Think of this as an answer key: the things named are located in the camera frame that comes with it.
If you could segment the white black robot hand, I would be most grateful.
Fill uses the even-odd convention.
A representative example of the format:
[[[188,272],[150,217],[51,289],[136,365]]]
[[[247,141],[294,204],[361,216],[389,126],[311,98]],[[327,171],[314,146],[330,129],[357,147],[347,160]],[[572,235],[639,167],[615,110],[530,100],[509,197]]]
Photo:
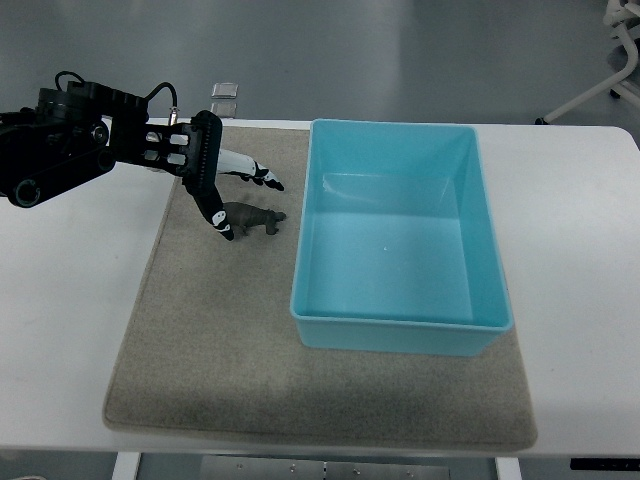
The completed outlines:
[[[283,191],[284,185],[269,168],[252,157],[222,149],[222,131],[220,118],[208,111],[198,113],[188,123],[150,125],[144,160],[151,167],[180,178],[205,220],[231,241],[239,229],[227,219],[224,208],[227,202],[221,199],[216,177],[232,175],[277,191]]]

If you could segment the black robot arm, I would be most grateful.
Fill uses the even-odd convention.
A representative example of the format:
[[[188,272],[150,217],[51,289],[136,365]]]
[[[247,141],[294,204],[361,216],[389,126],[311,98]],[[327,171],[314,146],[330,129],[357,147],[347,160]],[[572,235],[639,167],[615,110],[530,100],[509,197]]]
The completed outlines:
[[[178,119],[175,87],[162,82],[136,96],[72,71],[42,88],[38,104],[1,114],[1,196],[31,208],[110,172],[123,162],[163,171],[170,135],[148,124],[148,104],[168,89],[168,125]]]

